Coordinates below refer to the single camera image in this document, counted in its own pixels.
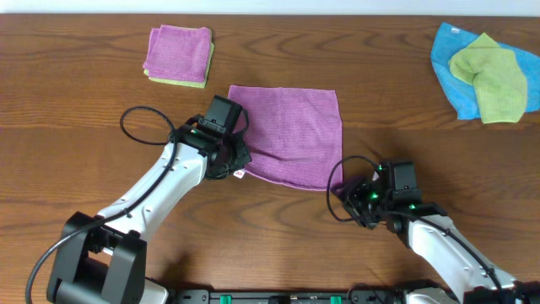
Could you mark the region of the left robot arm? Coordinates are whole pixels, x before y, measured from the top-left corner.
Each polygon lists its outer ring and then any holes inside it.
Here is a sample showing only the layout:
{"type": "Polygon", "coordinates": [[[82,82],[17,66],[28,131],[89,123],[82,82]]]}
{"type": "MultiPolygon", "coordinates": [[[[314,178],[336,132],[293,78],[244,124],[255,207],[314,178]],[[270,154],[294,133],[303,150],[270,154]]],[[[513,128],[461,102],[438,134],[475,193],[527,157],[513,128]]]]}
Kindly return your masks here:
{"type": "Polygon", "coordinates": [[[219,180],[251,159],[244,131],[186,122],[171,131],[156,163],[96,216],[68,219],[53,246],[51,303],[167,303],[167,288],[146,275],[148,244],[176,204],[203,180],[219,180]]]}

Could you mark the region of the purple microfiber cloth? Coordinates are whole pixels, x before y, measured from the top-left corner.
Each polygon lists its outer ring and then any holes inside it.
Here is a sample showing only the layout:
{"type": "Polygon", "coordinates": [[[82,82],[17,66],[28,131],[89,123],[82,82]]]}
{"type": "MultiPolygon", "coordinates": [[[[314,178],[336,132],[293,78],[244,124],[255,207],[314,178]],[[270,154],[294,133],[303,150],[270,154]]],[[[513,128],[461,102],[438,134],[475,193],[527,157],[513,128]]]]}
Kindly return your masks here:
{"type": "Polygon", "coordinates": [[[323,192],[343,182],[343,121],[334,90],[232,85],[228,98],[246,109],[244,135],[251,162],[245,171],[263,181],[323,192]]]}

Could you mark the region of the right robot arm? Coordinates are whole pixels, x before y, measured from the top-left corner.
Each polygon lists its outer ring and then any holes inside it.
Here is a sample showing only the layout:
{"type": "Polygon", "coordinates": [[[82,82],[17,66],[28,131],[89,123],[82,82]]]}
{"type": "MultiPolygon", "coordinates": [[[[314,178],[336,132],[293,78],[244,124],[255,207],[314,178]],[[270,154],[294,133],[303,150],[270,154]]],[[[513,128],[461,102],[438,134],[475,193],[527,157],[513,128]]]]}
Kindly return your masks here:
{"type": "Polygon", "coordinates": [[[327,184],[347,211],[347,222],[373,230],[383,224],[445,281],[442,289],[410,285],[387,303],[537,303],[537,281],[522,282],[486,258],[436,203],[423,201],[411,161],[371,163],[371,178],[327,184]]]}

